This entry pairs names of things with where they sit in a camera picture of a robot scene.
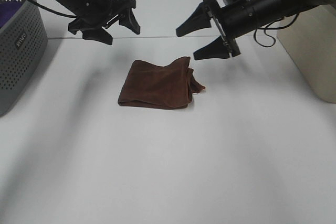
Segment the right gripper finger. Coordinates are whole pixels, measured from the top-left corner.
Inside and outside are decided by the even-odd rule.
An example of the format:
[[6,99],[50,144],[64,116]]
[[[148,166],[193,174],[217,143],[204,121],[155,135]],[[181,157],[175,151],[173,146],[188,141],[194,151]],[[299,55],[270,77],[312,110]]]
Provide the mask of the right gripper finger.
[[191,16],[176,29],[177,37],[183,37],[194,31],[205,28],[211,28],[211,21],[207,12],[207,8],[201,2]]
[[230,45],[221,36],[193,53],[195,60],[228,59],[232,56]]

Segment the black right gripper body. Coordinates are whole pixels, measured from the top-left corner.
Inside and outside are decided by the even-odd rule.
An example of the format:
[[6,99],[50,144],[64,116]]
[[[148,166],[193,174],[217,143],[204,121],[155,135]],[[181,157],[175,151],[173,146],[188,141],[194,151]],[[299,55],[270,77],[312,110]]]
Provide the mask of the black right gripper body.
[[238,18],[245,13],[244,4],[247,0],[224,7],[220,7],[217,0],[203,0],[203,2],[209,17],[214,20],[220,36],[230,45],[233,51],[231,58],[240,55],[234,32],[238,31]]

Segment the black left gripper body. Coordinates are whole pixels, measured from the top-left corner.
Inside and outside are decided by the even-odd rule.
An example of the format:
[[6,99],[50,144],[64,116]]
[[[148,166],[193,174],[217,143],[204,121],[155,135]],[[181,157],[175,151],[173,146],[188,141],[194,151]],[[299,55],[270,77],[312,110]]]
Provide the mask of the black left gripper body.
[[121,13],[136,8],[136,0],[80,0],[80,8],[75,12],[77,18],[69,23],[69,32],[76,34],[86,27],[109,28],[119,22]]

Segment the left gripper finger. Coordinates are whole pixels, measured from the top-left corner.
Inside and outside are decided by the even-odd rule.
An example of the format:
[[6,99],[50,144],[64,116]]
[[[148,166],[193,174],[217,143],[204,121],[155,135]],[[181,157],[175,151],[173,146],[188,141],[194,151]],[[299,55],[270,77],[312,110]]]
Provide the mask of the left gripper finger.
[[119,25],[128,28],[136,35],[139,35],[141,32],[141,27],[136,20],[133,10],[131,8],[128,8],[121,13]]
[[97,41],[106,45],[113,44],[113,37],[102,27],[86,27],[81,29],[84,40]]

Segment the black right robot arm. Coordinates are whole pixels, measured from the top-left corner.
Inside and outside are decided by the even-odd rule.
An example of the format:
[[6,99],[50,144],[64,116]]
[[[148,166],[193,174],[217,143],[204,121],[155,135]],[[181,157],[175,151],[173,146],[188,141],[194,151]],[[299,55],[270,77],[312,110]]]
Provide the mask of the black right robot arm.
[[267,30],[269,25],[285,17],[298,15],[335,0],[202,0],[192,15],[177,30],[178,37],[210,28],[213,20],[220,36],[193,53],[195,60],[228,59],[240,55],[236,38],[253,30]]

